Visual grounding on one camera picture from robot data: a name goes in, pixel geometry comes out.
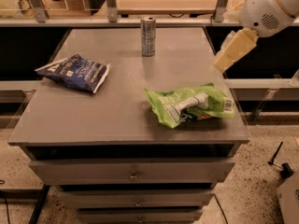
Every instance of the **blue snack bag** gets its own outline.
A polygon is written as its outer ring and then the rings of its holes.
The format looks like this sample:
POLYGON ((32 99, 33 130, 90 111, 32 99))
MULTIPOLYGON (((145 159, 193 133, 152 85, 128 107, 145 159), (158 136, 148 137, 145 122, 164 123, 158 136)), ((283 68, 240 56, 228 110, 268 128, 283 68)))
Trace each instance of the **blue snack bag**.
POLYGON ((96 93, 108 75, 110 64, 100 64, 74 55, 49 63, 36 72, 71 89, 96 93))

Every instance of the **metal rod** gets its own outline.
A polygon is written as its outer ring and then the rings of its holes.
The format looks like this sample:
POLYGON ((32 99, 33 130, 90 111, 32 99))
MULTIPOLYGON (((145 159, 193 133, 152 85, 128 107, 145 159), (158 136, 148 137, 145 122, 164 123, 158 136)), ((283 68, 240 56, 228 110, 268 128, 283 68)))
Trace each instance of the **metal rod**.
POLYGON ((30 0, 34 12, 36 14, 36 20, 38 22, 46 22, 46 19, 48 18, 48 14, 44 10, 43 2, 42 0, 30 0))
POLYGON ((275 152, 275 154, 273 155, 271 161, 268 162, 270 165, 273 165, 273 164, 274 164, 274 159, 277 157, 277 155, 278 155, 278 153, 279 153, 279 151, 280 151, 280 148, 281 148, 282 144, 283 144, 283 142, 281 141, 281 143, 280 143, 280 145, 279 145, 279 147, 278 147, 278 150, 277 150, 277 151, 275 152))
POLYGON ((216 22, 222 22, 224 20, 223 14, 226 10, 228 0, 217 0, 213 19, 216 22))
POLYGON ((116 0, 107 0, 108 19, 110 22, 118 21, 118 9, 116 0))
POLYGON ((40 191, 35 210, 33 214, 31 215, 29 224, 36 224, 38 222, 38 218, 41 212, 41 209, 43 208, 43 205, 46 201, 48 191, 50 189, 50 186, 44 185, 43 189, 40 191))
POLYGON ((40 189, 1 189, 5 194, 8 201, 12 202, 14 200, 36 200, 40 189))

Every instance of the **black wire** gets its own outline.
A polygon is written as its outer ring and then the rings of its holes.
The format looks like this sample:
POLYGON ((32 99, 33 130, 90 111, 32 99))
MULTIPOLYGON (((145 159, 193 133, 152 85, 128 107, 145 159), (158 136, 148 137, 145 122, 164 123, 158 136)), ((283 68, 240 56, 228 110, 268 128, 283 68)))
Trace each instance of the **black wire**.
POLYGON ((185 14, 181 14, 181 15, 175 16, 175 15, 169 14, 170 17, 177 18, 177 19, 181 18, 184 15, 185 14))
MULTIPOLYGON (((0 180, 0 184, 5 184, 5 183, 6 182, 4 180, 0 180)), ((6 198, 6 195, 4 194, 4 192, 2 190, 0 190, 0 194, 2 195, 2 197, 4 199, 4 202, 6 203, 6 207, 7 207, 7 223, 10 224, 7 198, 6 198)))
POLYGON ((225 213, 224 213, 224 211, 223 211, 223 209, 222 209, 222 207, 221 207, 221 204, 219 203, 219 200, 218 200, 218 198, 217 198, 217 196, 216 196, 216 193, 215 193, 215 199, 216 199, 216 202, 217 202, 219 208, 220 208, 221 211, 222 211, 222 214, 223 214, 224 219, 225 219, 225 223, 228 224, 228 221, 227 221, 227 219, 226 219, 226 215, 225 215, 225 213))

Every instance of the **drawer handle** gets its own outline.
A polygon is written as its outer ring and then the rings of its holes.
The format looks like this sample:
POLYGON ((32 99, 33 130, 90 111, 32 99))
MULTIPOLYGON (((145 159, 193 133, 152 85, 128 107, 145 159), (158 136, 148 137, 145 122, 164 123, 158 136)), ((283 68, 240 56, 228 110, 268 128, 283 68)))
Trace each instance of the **drawer handle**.
POLYGON ((138 176, 137 176, 136 172, 132 172, 132 174, 129 176, 129 179, 130 179, 132 182, 137 181, 138 176))
POLYGON ((142 217, 141 217, 141 216, 138 217, 138 221, 137 221, 137 223, 143 223, 143 221, 142 221, 142 217))
POLYGON ((140 207, 142 204, 140 203, 140 200, 137 200, 137 203, 135 204, 135 207, 140 207))

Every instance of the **cable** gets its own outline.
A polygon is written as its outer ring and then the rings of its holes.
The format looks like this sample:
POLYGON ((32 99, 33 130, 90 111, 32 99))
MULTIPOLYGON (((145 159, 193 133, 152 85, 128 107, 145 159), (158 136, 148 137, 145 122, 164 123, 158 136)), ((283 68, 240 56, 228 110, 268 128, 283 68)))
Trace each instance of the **cable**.
POLYGON ((228 224, 228 221, 227 221, 226 215, 225 215, 225 213, 224 213, 224 211, 223 211, 223 209, 222 209, 222 207, 221 207, 221 203, 219 203, 219 200, 218 200, 218 198, 217 198, 217 196, 216 196, 216 193, 215 193, 215 199, 216 199, 216 202, 217 202, 217 204, 218 204, 219 208, 220 208, 220 209, 221 209, 221 211, 222 211, 222 214, 223 214, 223 216, 224 216, 224 219, 225 219, 225 223, 226 223, 226 224, 228 224))
POLYGON ((274 163, 270 164, 271 166, 276 166, 277 168, 280 168, 280 169, 283 169, 283 167, 279 166, 279 165, 276 165, 274 163))
MULTIPOLYGON (((4 180, 0 180, 0 184, 5 184, 5 183, 6 182, 4 180)), ((2 197, 4 199, 4 202, 6 203, 6 207, 7 207, 7 223, 10 224, 7 198, 6 198, 6 195, 4 194, 4 192, 2 190, 0 190, 0 194, 2 195, 2 197)))
POLYGON ((276 151, 275 154, 273 155, 271 161, 268 162, 270 165, 274 164, 274 159, 277 157, 277 155, 278 155, 278 153, 279 153, 280 148, 282 147, 282 145, 283 145, 283 141, 280 142, 280 145, 279 145, 277 151, 276 151))

